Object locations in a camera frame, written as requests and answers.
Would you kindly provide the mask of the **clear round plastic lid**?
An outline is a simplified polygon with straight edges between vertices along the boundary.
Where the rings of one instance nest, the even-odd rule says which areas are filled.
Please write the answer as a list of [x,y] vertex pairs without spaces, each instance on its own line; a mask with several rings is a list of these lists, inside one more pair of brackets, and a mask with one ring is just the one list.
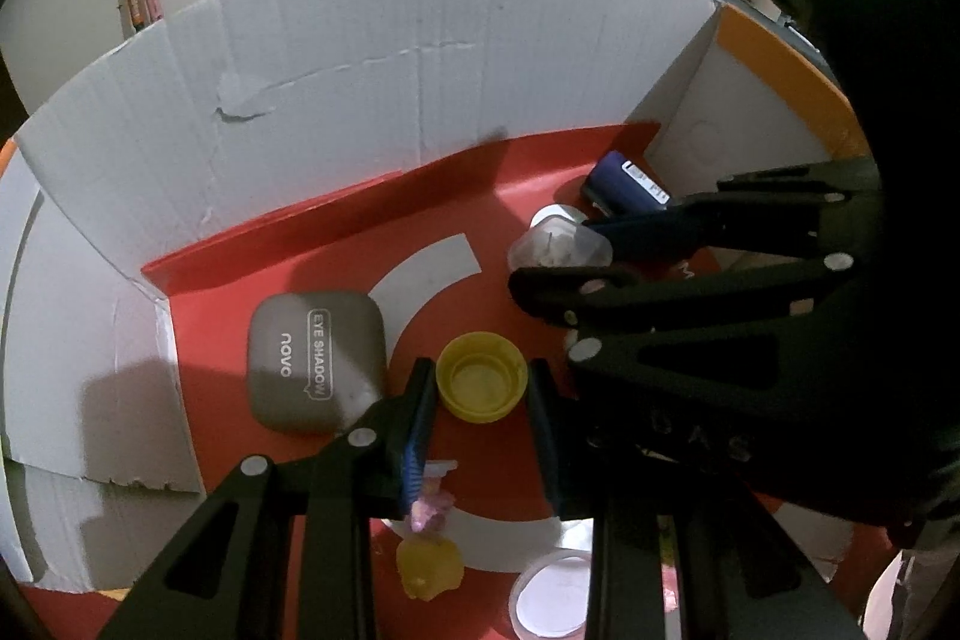
[[586,637],[590,555],[555,551],[530,564],[512,585],[508,614],[519,638]]

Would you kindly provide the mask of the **yellow toy figure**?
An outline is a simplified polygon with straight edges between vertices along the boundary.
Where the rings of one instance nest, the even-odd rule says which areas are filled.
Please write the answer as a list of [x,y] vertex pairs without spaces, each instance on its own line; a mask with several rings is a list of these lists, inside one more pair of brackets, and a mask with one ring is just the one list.
[[405,594],[420,601],[457,590],[464,578],[462,554],[445,537],[407,537],[398,544],[395,565]]

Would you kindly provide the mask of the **pink doll figurine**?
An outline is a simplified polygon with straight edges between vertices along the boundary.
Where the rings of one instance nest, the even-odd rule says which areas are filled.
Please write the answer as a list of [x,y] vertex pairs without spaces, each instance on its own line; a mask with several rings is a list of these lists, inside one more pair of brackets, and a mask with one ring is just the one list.
[[439,534],[446,526],[455,498],[443,487],[443,479],[457,470],[455,459],[428,461],[420,489],[409,513],[409,528],[415,534]]

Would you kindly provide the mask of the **grey eyeshadow case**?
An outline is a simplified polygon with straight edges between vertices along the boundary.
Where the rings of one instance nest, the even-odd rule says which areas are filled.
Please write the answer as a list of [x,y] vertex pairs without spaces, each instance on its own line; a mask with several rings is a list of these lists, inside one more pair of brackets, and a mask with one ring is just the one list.
[[363,292],[285,292],[252,315],[247,399],[270,431],[347,431],[382,398],[386,374],[384,320]]

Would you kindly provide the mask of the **dark blue paint bottle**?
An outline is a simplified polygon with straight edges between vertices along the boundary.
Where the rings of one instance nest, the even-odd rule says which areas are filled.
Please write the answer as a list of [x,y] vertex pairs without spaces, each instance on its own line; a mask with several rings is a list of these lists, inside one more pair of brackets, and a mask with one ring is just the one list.
[[619,151],[608,151],[597,161],[581,193],[607,218],[661,213],[672,200],[651,175]]

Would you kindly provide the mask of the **yellow bottle cap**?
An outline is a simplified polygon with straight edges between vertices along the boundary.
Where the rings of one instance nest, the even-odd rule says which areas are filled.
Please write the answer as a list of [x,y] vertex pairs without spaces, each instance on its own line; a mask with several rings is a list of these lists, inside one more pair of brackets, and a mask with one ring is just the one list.
[[470,424],[505,419],[523,399],[528,381],[529,367],[519,347],[490,331],[454,338],[436,362],[444,406]]

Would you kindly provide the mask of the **orange cardboard box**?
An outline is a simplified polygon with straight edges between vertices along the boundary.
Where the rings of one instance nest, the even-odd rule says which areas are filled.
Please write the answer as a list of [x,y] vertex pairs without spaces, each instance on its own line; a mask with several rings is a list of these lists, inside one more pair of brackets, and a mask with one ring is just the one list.
[[607,151],[677,195],[854,158],[848,99],[718,0],[203,0],[89,65],[2,172],[2,559],[91,637],[251,452],[263,299],[381,308],[391,372],[457,333],[555,356],[506,250]]

